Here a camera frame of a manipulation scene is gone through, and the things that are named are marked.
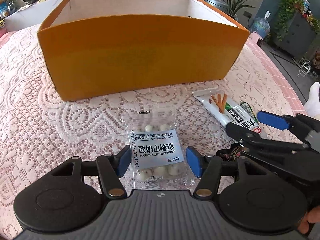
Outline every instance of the pink lace fabric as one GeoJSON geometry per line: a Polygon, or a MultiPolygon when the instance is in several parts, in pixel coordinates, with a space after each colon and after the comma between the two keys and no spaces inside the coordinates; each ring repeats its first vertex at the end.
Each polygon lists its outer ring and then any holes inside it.
{"type": "MultiPolygon", "coordinates": [[[[234,141],[192,96],[194,90],[220,87],[236,102],[248,102],[255,111],[293,114],[281,90],[247,45],[223,80],[63,102],[46,69],[36,35],[38,28],[35,25],[16,32],[0,49],[0,235],[7,239],[22,230],[13,213],[17,193],[71,156],[87,161],[104,153],[117,153],[128,144],[120,121],[124,114],[175,107],[183,145],[192,145],[202,154],[229,148],[234,141]]],[[[208,67],[219,66],[212,63],[208,67]]],[[[273,139],[297,141],[289,132],[263,128],[273,139]]],[[[130,192],[130,169],[121,181],[130,192]]],[[[94,178],[86,182],[99,187],[94,178]]],[[[220,191],[230,183],[232,179],[224,177],[220,191]]]]}

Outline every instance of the gray cabinet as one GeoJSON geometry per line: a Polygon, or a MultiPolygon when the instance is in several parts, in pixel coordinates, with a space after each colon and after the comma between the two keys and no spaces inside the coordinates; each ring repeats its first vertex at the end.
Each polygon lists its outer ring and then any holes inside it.
{"type": "Polygon", "coordinates": [[[311,29],[308,21],[299,12],[289,24],[289,31],[283,36],[282,41],[277,38],[274,38],[273,41],[278,47],[300,60],[316,37],[316,32],[311,29]]]}

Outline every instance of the open box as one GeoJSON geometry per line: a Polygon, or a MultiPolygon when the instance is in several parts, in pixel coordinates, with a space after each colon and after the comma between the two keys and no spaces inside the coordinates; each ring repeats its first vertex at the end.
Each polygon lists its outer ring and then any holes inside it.
{"type": "Polygon", "coordinates": [[[201,0],[63,0],[38,31],[64,101],[222,79],[248,36],[201,0]]]}

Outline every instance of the red round logo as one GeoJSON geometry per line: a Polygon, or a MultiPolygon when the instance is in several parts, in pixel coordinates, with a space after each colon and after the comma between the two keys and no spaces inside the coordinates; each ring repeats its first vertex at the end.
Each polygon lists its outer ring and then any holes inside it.
{"type": "Polygon", "coordinates": [[[261,133],[262,131],[261,131],[261,128],[260,127],[255,127],[255,128],[253,128],[253,130],[252,131],[254,131],[254,132],[256,132],[256,133],[261,133]]]}

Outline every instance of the human hand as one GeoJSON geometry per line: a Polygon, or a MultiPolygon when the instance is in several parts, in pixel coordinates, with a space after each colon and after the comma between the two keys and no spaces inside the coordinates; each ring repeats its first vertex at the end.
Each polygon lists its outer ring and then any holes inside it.
{"type": "Polygon", "coordinates": [[[320,222],[320,206],[312,209],[309,213],[307,213],[300,225],[298,226],[298,230],[302,234],[306,234],[309,231],[309,223],[314,224],[320,222]]]}

